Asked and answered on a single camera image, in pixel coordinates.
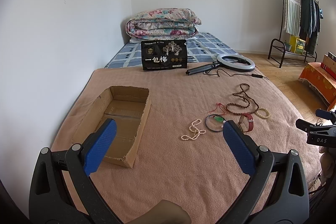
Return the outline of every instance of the silver screw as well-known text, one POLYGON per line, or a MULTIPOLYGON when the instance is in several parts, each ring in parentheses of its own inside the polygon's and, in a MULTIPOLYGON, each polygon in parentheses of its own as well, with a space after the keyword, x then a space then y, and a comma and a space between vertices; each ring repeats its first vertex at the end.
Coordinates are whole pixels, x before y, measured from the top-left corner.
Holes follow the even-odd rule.
POLYGON ((41 154, 46 154, 46 153, 48 153, 48 151, 49 151, 49 148, 47 148, 47 147, 42 148, 41 154))
POLYGON ((293 156, 297 156, 297 155, 299 154, 299 152, 296 151, 295 149, 292 149, 292 150, 291 150, 291 154, 292 154, 293 156))
POLYGON ((80 148, 81 148, 81 145, 78 144, 78 143, 76 143, 72 146, 72 150, 74 150, 74 151, 78 151, 80 148))
POLYGON ((261 152, 267 152, 268 151, 268 147, 264 146, 264 145, 260 145, 259 149, 260 149, 261 152))

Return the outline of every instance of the plant pot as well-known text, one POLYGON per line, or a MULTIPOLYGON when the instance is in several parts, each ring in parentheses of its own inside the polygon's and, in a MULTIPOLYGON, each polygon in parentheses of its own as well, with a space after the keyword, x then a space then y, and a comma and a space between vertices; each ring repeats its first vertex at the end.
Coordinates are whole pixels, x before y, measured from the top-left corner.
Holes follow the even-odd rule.
POLYGON ((287 52, 291 50, 292 45, 285 43, 285 49, 287 52))

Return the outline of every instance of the clothes rack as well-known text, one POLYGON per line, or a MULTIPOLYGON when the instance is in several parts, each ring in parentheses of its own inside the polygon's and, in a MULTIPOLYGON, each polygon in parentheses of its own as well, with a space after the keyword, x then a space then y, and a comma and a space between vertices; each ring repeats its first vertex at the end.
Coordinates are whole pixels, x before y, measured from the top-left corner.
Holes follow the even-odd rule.
POLYGON ((315 59, 314 62, 316 62, 316 59, 317 59, 317 53, 315 52, 315 55, 311 55, 309 54, 307 51, 303 51, 303 54, 297 54, 295 52, 290 52, 290 51, 287 51, 286 50, 286 47, 285 47, 285 43, 281 41, 281 35, 282 35, 282 28, 284 26, 284 11, 285 11, 285 0, 282 1, 282 20, 281 20, 281 29, 280 29, 280 35, 279 35, 279 39, 275 38, 272 40, 271 42, 271 45, 270 45, 270 48, 269 48, 269 53, 268 53, 268 59, 273 59, 274 61, 276 61, 276 63, 279 64, 279 68, 282 67, 282 65, 298 65, 298 66, 305 66, 307 62, 307 58, 313 58, 315 59), (273 45, 274 42, 279 42, 281 43, 282 45, 280 46, 275 46, 273 45), (281 57, 274 57, 274 56, 271 56, 272 54, 272 49, 273 48, 276 48, 277 50, 279 50, 280 52, 282 52, 282 56, 281 57), (295 58, 285 58, 285 54, 292 54, 294 56, 302 56, 304 57, 304 60, 302 59, 295 59, 295 58), (296 60, 296 61, 300 61, 300 63, 298 64, 293 64, 293 63, 284 63, 284 60, 296 60))

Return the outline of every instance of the red watch strap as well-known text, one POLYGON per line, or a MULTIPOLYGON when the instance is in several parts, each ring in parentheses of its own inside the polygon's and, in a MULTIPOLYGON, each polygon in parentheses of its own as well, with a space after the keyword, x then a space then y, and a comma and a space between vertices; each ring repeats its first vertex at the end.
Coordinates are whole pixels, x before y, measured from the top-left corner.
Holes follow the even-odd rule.
POLYGON ((240 119, 239 119, 239 122, 238 122, 238 125, 240 127, 240 129, 243 131, 243 132, 250 132, 252 131, 253 129, 253 117, 251 114, 248 114, 248 113, 242 113, 241 116, 240 116, 240 119), (249 128, 247 130, 245 130, 244 128, 242 128, 242 124, 244 124, 244 119, 247 119, 248 122, 249 122, 249 128))

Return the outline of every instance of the yellow box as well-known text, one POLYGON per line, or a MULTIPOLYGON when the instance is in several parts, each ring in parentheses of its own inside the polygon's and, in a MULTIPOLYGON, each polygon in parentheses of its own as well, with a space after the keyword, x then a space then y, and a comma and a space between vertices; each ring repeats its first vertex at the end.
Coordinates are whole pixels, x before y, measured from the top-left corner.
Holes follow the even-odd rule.
POLYGON ((303 50, 305 49, 306 44, 304 40, 291 35, 291 38, 289 39, 289 44, 292 45, 291 52, 303 54, 303 50))

